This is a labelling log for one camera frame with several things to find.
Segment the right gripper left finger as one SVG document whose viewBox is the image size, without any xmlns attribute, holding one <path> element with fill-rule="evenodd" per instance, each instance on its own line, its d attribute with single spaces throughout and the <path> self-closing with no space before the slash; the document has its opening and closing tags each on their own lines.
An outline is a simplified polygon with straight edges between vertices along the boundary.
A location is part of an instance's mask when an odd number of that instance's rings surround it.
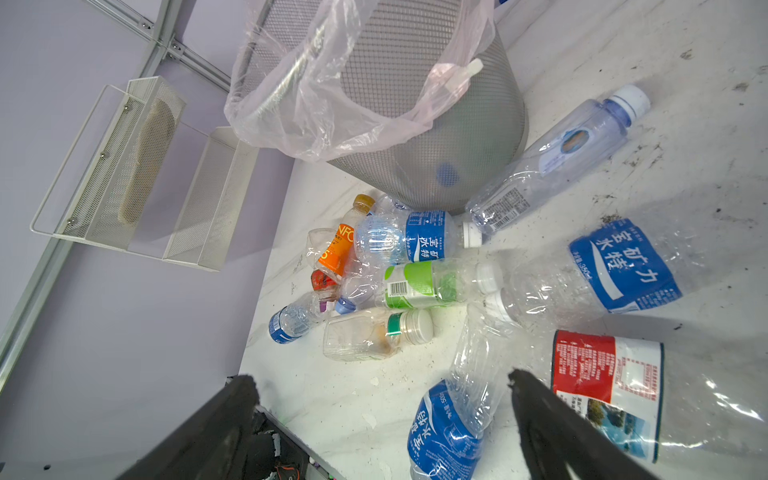
<svg viewBox="0 0 768 480">
<path fill-rule="evenodd" d="M 242 479 L 259 394 L 249 375 L 224 388 L 121 479 Z"/>
</svg>

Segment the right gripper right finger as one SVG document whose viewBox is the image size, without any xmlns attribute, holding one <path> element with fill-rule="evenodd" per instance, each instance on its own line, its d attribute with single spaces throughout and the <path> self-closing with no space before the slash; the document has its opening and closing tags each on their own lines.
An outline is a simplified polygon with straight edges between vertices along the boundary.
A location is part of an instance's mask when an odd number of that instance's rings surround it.
<svg viewBox="0 0 768 480">
<path fill-rule="evenodd" d="M 520 444 L 533 479 L 652 479 L 532 373 L 509 375 Z"/>
</svg>

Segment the red label clear bottle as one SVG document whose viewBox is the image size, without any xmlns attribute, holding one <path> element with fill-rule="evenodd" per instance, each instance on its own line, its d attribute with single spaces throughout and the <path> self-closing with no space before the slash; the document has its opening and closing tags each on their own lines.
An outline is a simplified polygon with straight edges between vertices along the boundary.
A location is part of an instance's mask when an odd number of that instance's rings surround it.
<svg viewBox="0 0 768 480">
<path fill-rule="evenodd" d="M 658 341 L 559 330 L 552 391 L 639 462 L 767 472 L 767 390 L 755 370 Z"/>
</svg>

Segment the clear jar white lid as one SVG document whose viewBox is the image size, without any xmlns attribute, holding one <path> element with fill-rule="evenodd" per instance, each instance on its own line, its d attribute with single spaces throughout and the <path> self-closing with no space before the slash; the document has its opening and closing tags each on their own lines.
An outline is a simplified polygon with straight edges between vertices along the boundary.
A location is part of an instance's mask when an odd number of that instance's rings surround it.
<svg viewBox="0 0 768 480">
<path fill-rule="evenodd" d="M 384 360 L 405 346 L 429 343 L 434 323 L 428 310 L 362 310 L 337 317 L 325 327 L 322 352 L 335 361 Z"/>
</svg>

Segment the grey mesh waste bin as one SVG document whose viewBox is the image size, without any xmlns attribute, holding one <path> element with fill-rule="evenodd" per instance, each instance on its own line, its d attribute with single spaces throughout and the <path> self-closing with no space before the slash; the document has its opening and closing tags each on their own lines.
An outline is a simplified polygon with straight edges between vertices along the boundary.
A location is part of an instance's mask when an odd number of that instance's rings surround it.
<svg viewBox="0 0 768 480">
<path fill-rule="evenodd" d="M 527 140 L 523 97 L 494 26 L 481 71 L 430 130 L 384 150 L 304 162 L 330 164 L 416 209 L 462 211 Z"/>
</svg>

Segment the clear plastic bin liner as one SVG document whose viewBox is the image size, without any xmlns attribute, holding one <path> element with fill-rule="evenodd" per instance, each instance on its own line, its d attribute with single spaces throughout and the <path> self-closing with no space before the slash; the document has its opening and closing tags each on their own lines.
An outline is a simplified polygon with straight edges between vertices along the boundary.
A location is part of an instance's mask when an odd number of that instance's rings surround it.
<svg viewBox="0 0 768 480">
<path fill-rule="evenodd" d="M 490 1 L 253 1 L 225 104 L 237 137 L 307 161 L 428 131 L 482 69 Z"/>
</svg>

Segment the small bottle purple cap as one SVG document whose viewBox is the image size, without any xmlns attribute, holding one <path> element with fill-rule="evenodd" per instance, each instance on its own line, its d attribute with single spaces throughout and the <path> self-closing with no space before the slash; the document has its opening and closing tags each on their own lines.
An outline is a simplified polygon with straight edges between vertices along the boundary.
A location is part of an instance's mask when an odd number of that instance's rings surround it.
<svg viewBox="0 0 768 480">
<path fill-rule="evenodd" d="M 321 292 L 308 292 L 276 312 L 269 322 L 269 334 L 278 344 L 287 344 L 320 326 L 334 312 L 335 301 Z"/>
</svg>

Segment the blue label bottle right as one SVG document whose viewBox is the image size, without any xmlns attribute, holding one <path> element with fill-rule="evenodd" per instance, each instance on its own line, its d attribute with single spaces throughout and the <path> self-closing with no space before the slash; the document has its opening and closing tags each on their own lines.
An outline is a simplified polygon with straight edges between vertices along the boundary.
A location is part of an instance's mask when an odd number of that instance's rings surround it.
<svg viewBox="0 0 768 480">
<path fill-rule="evenodd" d="M 694 230 L 650 212 L 507 261 L 502 271 L 503 284 L 483 305 L 523 327 L 655 309 L 702 288 L 713 275 Z"/>
</svg>

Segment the green label clear bottle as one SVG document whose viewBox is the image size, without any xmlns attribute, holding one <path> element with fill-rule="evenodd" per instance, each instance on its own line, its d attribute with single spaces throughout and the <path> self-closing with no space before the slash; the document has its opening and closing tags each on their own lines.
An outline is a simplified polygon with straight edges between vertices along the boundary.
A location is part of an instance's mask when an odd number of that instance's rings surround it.
<svg viewBox="0 0 768 480">
<path fill-rule="evenodd" d="M 504 280 L 491 260 L 440 259 L 390 266 L 374 275 L 355 311 L 373 307 L 410 310 L 465 303 L 499 291 Z"/>
</svg>

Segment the white mesh lower shelf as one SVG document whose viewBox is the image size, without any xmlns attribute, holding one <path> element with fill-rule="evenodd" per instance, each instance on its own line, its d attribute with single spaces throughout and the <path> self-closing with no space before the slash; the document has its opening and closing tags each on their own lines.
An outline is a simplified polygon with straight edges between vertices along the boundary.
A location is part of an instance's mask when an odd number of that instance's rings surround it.
<svg viewBox="0 0 768 480">
<path fill-rule="evenodd" d="M 208 136 L 163 261 L 208 271 L 223 267 L 258 154 L 231 127 Z"/>
</svg>

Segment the orange label juice bottle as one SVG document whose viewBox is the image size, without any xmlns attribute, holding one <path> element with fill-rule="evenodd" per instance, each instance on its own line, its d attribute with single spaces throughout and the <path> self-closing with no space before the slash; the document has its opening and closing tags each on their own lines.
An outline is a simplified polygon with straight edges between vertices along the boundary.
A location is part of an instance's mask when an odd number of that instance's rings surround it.
<svg viewBox="0 0 768 480">
<path fill-rule="evenodd" d="M 317 261 L 317 268 L 338 284 L 342 282 L 346 263 L 354 250 L 355 227 L 370 213 L 374 204 L 371 196 L 357 195 L 352 208 L 342 217 L 330 245 Z"/>
</svg>

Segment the beige cloth in shelf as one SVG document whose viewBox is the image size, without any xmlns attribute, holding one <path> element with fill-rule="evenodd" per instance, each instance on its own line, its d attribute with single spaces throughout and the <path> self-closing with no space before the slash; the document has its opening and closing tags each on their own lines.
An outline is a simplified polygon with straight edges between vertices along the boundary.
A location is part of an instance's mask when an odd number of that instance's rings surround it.
<svg viewBox="0 0 768 480">
<path fill-rule="evenodd" d="M 125 225 L 138 222 L 175 133 L 176 118 L 169 105 L 156 100 L 138 137 L 134 168 L 118 212 Z"/>
</svg>

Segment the clear bottle white cap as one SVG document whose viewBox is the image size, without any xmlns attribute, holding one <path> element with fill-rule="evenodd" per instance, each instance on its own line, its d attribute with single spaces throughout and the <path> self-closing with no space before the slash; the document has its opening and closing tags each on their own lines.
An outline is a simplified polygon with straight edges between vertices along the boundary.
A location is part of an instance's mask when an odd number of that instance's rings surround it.
<svg viewBox="0 0 768 480">
<path fill-rule="evenodd" d="M 469 200 L 472 222 L 493 236 L 532 213 L 619 150 L 650 109 L 650 98 L 634 84 L 584 101 Z"/>
</svg>

